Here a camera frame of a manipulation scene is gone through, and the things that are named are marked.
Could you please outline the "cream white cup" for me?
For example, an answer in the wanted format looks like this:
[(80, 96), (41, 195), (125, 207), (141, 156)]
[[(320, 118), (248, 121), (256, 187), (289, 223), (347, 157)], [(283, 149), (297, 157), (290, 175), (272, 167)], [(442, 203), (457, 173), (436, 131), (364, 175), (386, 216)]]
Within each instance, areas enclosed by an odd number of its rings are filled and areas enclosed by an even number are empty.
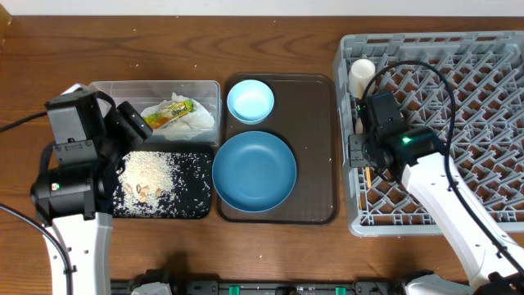
[(361, 58), (351, 64), (348, 74), (348, 89), (350, 95), (361, 99), (364, 90), (372, 77), (376, 74), (376, 67), (369, 59)]

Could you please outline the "dark blue plate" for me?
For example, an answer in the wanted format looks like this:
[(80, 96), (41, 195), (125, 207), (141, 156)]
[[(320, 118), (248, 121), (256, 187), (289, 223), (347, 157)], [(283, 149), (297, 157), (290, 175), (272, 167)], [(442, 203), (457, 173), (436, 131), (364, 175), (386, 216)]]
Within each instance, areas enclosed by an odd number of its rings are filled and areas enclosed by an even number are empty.
[(221, 200), (244, 212), (274, 209), (291, 195), (298, 168), (290, 147), (279, 137), (247, 131), (227, 140), (212, 166)]

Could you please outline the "light blue bowl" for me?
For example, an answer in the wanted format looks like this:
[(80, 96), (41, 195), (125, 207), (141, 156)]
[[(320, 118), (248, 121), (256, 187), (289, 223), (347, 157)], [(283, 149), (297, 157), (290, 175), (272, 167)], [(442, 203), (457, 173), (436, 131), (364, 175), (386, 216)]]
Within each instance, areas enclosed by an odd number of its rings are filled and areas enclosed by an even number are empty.
[(257, 125), (271, 113), (275, 105), (273, 90), (257, 79), (246, 79), (228, 91), (227, 107), (238, 121)]

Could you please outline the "white napkin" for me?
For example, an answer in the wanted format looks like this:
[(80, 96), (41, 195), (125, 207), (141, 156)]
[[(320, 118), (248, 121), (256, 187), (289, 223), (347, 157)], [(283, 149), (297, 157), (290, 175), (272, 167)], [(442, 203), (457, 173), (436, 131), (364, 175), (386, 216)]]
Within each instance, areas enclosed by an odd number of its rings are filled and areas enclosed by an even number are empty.
[(174, 104), (181, 104), (182, 102), (190, 102), (193, 109), (187, 114), (159, 126), (159, 130), (211, 129), (215, 125), (215, 118), (201, 103), (193, 98), (187, 98), (185, 96), (178, 95), (177, 93), (172, 93), (170, 100), (164, 100), (163, 102), (152, 107), (147, 107), (144, 111), (142, 111), (141, 116), (143, 118), (153, 116), (160, 112), (160, 110), (163, 108), (171, 107)]

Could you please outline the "yellow green snack wrapper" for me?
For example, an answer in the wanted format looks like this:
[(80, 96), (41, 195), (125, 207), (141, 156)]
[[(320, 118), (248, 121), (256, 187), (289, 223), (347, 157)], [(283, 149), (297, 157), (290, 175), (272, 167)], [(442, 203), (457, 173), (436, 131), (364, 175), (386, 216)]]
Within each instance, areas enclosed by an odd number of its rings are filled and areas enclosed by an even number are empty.
[(160, 129), (170, 122), (177, 120), (194, 111), (193, 102), (187, 99), (181, 102), (172, 102), (157, 112), (144, 117), (144, 120), (153, 129)]

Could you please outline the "wooden chopstick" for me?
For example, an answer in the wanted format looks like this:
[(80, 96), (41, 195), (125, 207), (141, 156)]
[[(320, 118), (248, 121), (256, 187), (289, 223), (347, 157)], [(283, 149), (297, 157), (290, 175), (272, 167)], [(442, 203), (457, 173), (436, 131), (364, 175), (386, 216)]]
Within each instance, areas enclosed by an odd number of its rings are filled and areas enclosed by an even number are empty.
[(365, 179), (366, 179), (366, 184), (367, 184), (367, 187), (368, 188), (371, 188), (372, 187), (372, 177), (371, 177), (371, 170), (370, 170), (370, 167), (367, 166), (365, 168)]

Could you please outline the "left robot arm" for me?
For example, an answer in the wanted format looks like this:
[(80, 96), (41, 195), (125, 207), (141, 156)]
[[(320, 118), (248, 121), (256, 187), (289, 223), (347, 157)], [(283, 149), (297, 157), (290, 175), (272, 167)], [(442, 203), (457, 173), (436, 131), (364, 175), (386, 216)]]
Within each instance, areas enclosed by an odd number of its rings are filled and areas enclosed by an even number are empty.
[(113, 193), (152, 128), (129, 102), (75, 84), (45, 104), (54, 141), (30, 189), (55, 294), (108, 294)]

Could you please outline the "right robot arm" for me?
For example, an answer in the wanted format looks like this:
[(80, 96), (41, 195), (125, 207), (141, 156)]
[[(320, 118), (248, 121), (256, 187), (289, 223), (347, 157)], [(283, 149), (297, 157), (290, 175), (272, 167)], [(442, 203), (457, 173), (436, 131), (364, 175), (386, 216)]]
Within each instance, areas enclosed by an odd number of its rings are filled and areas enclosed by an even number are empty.
[(391, 92), (365, 98), (363, 155), (386, 169), (427, 210), (457, 255), (475, 294), (521, 294), (523, 248), (466, 185), (445, 145), (427, 126), (408, 126)]

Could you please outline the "grey dishwasher rack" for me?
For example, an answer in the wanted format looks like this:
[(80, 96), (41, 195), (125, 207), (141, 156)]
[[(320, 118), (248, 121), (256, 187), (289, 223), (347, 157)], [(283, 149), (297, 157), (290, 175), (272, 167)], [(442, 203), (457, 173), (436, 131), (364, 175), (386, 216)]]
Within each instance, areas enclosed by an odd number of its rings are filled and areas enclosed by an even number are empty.
[(341, 121), (348, 227), (360, 237), (437, 235), (418, 200), (391, 181), (349, 163), (358, 131), (351, 64), (366, 58), (412, 126), (453, 138), (451, 155), (469, 188), (499, 226), (523, 230), (523, 34), (520, 31), (349, 34), (332, 64)]

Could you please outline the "clear plastic waste bin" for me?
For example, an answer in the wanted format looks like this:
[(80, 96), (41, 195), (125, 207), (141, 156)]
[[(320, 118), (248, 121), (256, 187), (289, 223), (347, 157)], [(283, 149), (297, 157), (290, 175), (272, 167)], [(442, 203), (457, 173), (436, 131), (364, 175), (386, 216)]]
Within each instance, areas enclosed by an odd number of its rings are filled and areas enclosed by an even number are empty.
[(221, 91), (214, 80), (124, 80), (97, 81), (89, 86), (112, 97), (117, 105), (129, 102), (141, 115), (147, 107), (170, 100), (172, 93), (193, 98), (215, 118), (211, 129), (168, 129), (153, 131), (149, 143), (204, 143), (216, 146), (220, 141), (222, 118)]

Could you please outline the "dark brown serving tray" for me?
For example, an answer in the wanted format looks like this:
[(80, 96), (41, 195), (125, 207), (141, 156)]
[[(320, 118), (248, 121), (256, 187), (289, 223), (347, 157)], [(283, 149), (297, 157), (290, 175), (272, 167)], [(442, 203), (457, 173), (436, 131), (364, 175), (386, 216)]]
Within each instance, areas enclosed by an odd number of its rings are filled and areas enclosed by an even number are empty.
[(237, 223), (330, 223), (339, 209), (337, 111), (333, 82), (324, 75), (236, 73), (225, 82), (224, 95), (246, 79), (266, 83), (273, 90), (275, 105), (269, 116), (257, 125), (244, 125), (227, 112), (223, 118), (222, 140), (251, 130), (278, 136), (295, 156), (296, 184), (286, 201), (261, 213), (239, 211), (218, 198), (218, 215)]

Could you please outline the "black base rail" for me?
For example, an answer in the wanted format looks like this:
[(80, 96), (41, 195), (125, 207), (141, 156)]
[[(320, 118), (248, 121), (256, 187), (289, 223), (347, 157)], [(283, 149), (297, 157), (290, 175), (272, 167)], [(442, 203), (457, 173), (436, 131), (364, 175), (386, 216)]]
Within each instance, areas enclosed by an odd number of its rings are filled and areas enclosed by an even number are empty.
[(221, 279), (213, 274), (175, 274), (168, 270), (146, 270), (132, 279), (112, 279), (111, 294), (130, 294), (145, 284), (159, 282), (168, 284), (173, 295), (405, 295), (401, 283), (383, 279), (357, 281), (306, 281), (306, 280), (261, 280)]

